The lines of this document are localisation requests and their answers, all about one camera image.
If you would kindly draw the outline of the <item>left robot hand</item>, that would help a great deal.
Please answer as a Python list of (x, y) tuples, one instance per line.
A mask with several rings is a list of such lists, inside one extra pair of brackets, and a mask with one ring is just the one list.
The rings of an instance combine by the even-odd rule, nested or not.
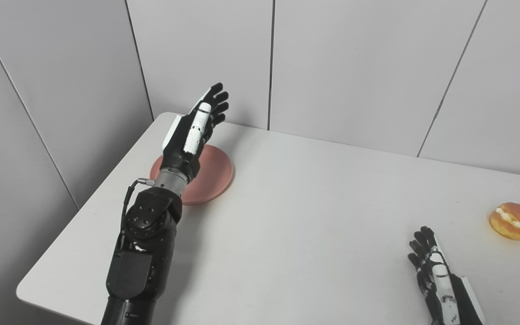
[(229, 93), (223, 83), (213, 84), (184, 116), (178, 116), (162, 144), (161, 169), (181, 173), (187, 183), (200, 172), (200, 156), (214, 128), (226, 120)]

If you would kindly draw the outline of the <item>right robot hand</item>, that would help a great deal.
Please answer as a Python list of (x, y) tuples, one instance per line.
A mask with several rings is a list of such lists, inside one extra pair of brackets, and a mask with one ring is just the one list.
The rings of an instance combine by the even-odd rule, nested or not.
[(413, 237), (407, 257), (416, 270), (431, 324), (484, 325), (485, 316), (469, 279), (451, 271), (434, 231), (422, 226)]

